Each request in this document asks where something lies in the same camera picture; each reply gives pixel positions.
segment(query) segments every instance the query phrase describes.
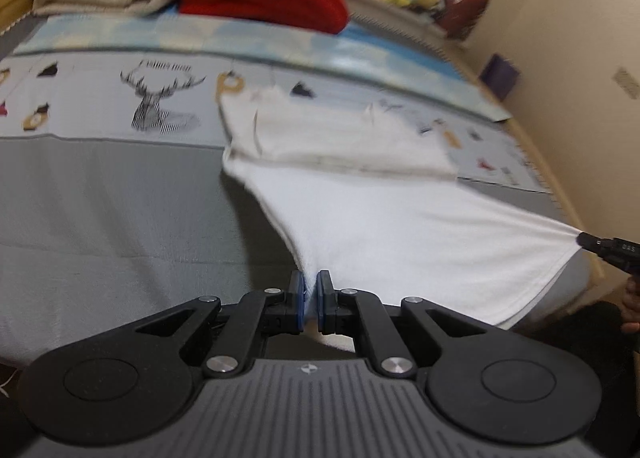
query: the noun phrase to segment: metal screw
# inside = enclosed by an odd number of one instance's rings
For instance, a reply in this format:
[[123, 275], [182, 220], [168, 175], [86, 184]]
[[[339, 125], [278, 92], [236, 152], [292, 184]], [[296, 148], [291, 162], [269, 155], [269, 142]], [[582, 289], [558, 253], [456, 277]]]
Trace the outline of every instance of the metal screw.
[[380, 365], [385, 372], [393, 374], [403, 374], [414, 367], [414, 364], [404, 357], [389, 357], [383, 360]]
[[238, 361], [228, 355], [216, 355], [207, 359], [207, 368], [212, 372], [232, 372], [238, 368]]

